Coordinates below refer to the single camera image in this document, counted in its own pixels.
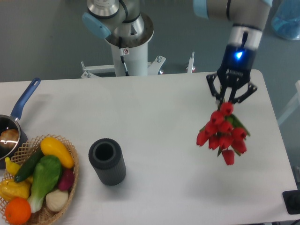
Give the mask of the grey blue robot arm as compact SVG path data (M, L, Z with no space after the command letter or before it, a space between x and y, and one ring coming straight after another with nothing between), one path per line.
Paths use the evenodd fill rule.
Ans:
M222 63L206 79L212 96L223 102L231 89L229 102L241 103L257 87L250 72L268 19L270 0L195 0L194 13L203 18L227 19L233 23ZM82 16L86 28L111 46L117 76L157 74L162 60L148 63L148 42L154 27L140 11L137 0L89 0Z

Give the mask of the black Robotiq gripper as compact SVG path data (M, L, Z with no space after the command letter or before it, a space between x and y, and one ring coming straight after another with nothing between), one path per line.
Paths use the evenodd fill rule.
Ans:
M206 75L206 80L218 105L225 100L227 88L236 90L231 103L240 104L257 91L257 86L250 81L250 72L256 57L262 31L254 27L234 24L229 36L220 68L217 74ZM217 91L215 79L220 81Z

